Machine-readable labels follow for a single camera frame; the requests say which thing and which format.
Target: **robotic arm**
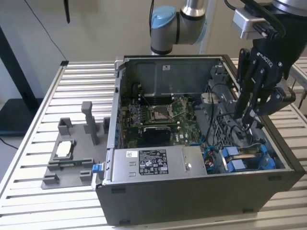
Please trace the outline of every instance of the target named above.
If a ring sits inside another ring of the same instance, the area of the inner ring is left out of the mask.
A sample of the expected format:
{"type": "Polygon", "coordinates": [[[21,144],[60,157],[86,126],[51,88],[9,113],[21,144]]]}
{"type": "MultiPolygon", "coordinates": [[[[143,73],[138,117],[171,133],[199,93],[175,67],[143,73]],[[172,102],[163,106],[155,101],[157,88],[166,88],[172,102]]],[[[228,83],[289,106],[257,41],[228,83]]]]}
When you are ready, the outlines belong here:
{"type": "Polygon", "coordinates": [[[271,115],[295,101],[286,80],[306,47],[307,1],[241,1],[245,7],[236,9],[234,26],[241,38],[253,39],[253,48],[240,51],[234,118],[243,116],[242,122],[249,124],[255,113],[271,115]]]}
{"type": "MultiPolygon", "coordinates": [[[[241,1],[245,7],[234,9],[233,27],[242,39],[253,39],[253,48],[240,50],[240,96],[234,118],[243,117],[242,122],[250,124],[255,114],[270,115],[295,101],[286,80],[306,47],[307,0],[241,1]]],[[[172,7],[156,9],[151,19],[151,50],[166,55],[173,44],[201,41],[206,31],[203,5],[203,0],[186,0],[180,12],[172,7]]]]}

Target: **white wall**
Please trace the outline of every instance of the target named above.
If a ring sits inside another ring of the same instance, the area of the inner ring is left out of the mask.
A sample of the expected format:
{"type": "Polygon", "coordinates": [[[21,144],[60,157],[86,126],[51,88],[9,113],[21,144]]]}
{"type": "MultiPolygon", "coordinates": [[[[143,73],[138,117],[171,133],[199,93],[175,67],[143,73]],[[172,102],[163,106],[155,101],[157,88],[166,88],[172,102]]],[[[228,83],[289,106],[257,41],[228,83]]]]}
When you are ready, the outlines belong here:
{"type": "Polygon", "coordinates": [[[0,104],[11,98],[21,98],[14,82],[0,59],[0,104]]]}
{"type": "MultiPolygon", "coordinates": [[[[151,0],[70,0],[70,24],[66,23],[63,0],[27,1],[70,61],[110,61],[116,56],[150,53],[151,0]]],[[[251,47],[251,42],[238,37],[231,28],[234,12],[223,0],[216,1],[207,52],[237,57],[240,48],[251,47]]],[[[156,0],[155,7],[173,5],[179,10],[183,2],[156,0]]],[[[239,0],[231,0],[231,3],[242,6],[239,0]]],[[[63,57],[24,0],[0,0],[0,25],[36,97],[43,97],[63,57]]],[[[199,45],[173,48],[173,54],[198,52],[199,45]]],[[[1,63],[0,79],[0,101],[20,97],[1,63]]]]}

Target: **blue latch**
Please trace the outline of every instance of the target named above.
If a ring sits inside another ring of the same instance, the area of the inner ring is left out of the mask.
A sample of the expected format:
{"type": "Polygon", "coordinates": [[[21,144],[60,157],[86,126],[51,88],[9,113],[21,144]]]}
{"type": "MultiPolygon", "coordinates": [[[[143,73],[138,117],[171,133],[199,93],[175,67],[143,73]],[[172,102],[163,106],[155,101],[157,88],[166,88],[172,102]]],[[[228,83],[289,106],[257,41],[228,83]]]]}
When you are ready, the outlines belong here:
{"type": "Polygon", "coordinates": [[[92,168],[93,173],[100,173],[102,172],[102,164],[94,164],[92,168]]]}

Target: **metal rail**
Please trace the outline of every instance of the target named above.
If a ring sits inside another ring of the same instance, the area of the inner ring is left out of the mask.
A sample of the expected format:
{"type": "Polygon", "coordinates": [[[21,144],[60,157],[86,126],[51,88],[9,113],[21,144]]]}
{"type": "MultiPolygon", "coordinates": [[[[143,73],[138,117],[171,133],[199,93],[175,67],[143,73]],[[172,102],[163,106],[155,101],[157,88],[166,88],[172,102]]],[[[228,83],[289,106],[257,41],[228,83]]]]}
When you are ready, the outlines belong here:
{"type": "MultiPolygon", "coordinates": [[[[111,62],[70,63],[60,68],[4,180],[0,229],[111,229],[90,186],[42,190],[60,117],[85,123],[84,100],[102,121],[111,111],[114,86],[111,62]]],[[[293,105],[271,116],[273,123],[307,170],[307,120],[293,105]]],[[[223,216],[146,225],[147,229],[267,230],[307,228],[307,175],[289,192],[277,193],[257,214],[223,216]]],[[[141,229],[143,226],[131,227],[141,229]]]]}

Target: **gray plastic post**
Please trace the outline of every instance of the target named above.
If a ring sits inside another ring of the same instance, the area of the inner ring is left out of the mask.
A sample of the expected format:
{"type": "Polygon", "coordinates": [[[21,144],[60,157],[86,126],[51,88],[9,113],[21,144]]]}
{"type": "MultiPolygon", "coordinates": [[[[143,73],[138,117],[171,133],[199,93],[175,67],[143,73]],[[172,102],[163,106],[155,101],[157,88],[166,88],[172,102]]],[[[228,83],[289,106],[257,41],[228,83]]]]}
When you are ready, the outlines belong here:
{"type": "Polygon", "coordinates": [[[81,111],[85,114],[85,120],[87,125],[84,126],[84,130],[91,134],[91,138],[94,145],[98,144],[98,136],[96,134],[97,128],[95,119],[92,115],[92,102],[82,102],[81,111]]]}
{"type": "Polygon", "coordinates": [[[69,128],[72,127],[72,123],[69,117],[61,118],[58,124],[58,130],[61,136],[70,136],[69,128]]]}

